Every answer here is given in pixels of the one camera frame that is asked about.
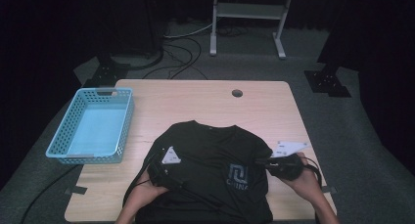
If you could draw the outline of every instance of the blue plastic basket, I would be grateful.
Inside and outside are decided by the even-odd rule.
[[[65,164],[121,162],[133,111],[131,88],[79,89],[46,157]]]

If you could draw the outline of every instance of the table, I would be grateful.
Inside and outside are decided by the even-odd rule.
[[[281,33],[290,9],[291,0],[286,0],[284,5],[256,5],[241,3],[219,3],[213,0],[212,25],[210,34],[210,55],[216,56],[216,22],[217,18],[246,18],[279,21],[277,31],[272,33],[278,57],[286,59],[286,54],[281,43]]]
[[[238,125],[273,148],[278,141],[305,142],[313,151],[290,86],[281,81],[120,80],[115,87],[131,87],[135,101],[121,163],[85,164],[65,218],[69,222],[115,221],[124,193],[138,173],[148,150],[171,124],[195,119],[216,127]],[[312,206],[291,188],[268,174],[267,199],[278,220],[313,219]],[[330,194],[329,203],[336,210]]]

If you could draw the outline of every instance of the white metal stand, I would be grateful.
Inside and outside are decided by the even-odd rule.
[[[210,34],[210,54],[215,56],[216,50],[216,21],[217,18],[246,18],[246,19],[265,19],[280,21],[277,31],[273,32],[273,39],[277,47],[278,57],[285,59],[283,45],[281,43],[281,32],[290,8],[291,0],[287,0],[285,5],[255,5],[255,4],[238,4],[238,3],[218,3],[213,0],[213,18]]]

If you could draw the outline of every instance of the person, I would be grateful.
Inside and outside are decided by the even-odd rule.
[[[307,159],[304,158],[304,154],[298,153],[298,155],[301,157],[302,162],[307,164]],[[333,208],[321,191],[313,171],[305,168],[296,180],[281,180],[290,186],[301,198],[311,203],[321,224],[340,223]],[[140,208],[152,202],[159,195],[168,192],[167,188],[152,184],[147,170],[138,179],[137,184],[140,185],[132,190],[115,224],[131,224],[136,212]]]

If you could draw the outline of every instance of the wooden tabletop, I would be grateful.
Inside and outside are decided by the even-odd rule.
[[[115,221],[124,193],[141,168],[154,141],[172,124],[196,120],[216,127],[238,125],[274,149],[278,141],[302,142],[302,150],[318,163],[290,86],[282,81],[120,80],[133,89],[135,102],[121,163],[86,164],[72,194],[69,222]],[[309,202],[268,174],[267,199],[275,220],[313,219]],[[336,210],[332,197],[326,198]]]

